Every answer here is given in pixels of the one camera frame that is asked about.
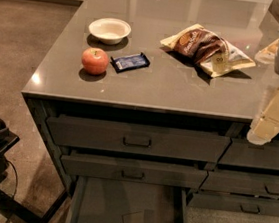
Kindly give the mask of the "middle left grey drawer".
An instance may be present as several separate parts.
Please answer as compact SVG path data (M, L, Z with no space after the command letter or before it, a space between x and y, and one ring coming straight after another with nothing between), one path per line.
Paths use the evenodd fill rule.
M206 171L190 166L137 159L121 159L93 154L63 155L61 162L67 174L118 179L153 185L199 188L207 177Z

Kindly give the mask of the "red apple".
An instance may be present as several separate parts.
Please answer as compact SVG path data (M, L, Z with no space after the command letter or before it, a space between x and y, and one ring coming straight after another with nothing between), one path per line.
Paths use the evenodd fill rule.
M109 64L105 51L99 48L87 48L81 56L83 68L91 75L103 74Z

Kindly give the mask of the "top left grey drawer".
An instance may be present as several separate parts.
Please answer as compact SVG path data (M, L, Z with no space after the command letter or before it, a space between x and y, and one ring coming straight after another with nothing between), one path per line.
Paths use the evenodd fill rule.
M216 133L77 118L48 117L59 146L216 162L231 143Z

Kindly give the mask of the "top right grey drawer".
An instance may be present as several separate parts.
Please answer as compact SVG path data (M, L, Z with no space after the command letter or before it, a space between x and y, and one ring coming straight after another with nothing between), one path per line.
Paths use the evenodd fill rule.
M261 146L233 138L219 163L279 171L279 140Z

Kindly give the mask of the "grey drawer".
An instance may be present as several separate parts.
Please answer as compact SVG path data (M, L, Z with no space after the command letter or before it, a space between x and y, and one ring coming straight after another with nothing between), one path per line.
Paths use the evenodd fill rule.
M194 193L189 197L189 207L240 212L279 217L279 201L241 198L223 195Z
M211 171L201 189L279 199L279 177L225 170Z
M279 171L279 140L261 146L233 138L219 163Z
M199 188L207 177L206 171L190 166L137 159L121 159L93 154L63 155L61 162L67 174L118 179L153 185Z
M77 118L48 117L59 146L216 162L231 143L216 133Z

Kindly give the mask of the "brown chip bag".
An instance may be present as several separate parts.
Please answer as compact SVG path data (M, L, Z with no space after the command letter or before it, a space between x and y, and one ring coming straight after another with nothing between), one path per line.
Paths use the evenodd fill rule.
M239 48L198 23L161 40L160 43L192 60L193 64L212 78L256 65Z

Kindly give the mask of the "middle right grey drawer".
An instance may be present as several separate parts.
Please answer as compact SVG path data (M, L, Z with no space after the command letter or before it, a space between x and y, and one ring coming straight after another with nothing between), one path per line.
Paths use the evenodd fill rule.
M279 199L279 177L225 170L211 171L201 189Z

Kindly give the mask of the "blue snack bar wrapper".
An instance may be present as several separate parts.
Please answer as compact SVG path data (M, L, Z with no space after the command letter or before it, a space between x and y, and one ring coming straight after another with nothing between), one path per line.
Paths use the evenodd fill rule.
M118 58L111 57L111 63L117 73L135 70L138 68L145 68L150 65L150 61L147 56L143 54L143 52L136 55L133 54Z

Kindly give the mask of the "bottom right grey drawer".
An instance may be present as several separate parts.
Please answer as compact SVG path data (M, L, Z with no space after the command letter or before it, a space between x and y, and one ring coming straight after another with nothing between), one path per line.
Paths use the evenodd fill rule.
M241 198L223 195L194 193L189 197L189 207L240 212L279 217L279 201Z

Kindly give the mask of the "white paper bowl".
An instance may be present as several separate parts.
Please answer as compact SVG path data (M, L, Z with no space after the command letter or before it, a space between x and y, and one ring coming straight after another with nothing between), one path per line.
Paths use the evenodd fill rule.
M119 44L132 31L129 24L116 18L104 18L89 24L89 32L100 42L108 45Z

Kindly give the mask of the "open bottom left drawer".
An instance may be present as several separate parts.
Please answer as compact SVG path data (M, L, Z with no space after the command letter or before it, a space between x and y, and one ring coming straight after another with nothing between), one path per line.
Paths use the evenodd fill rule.
M179 187L80 177L65 223L186 223Z

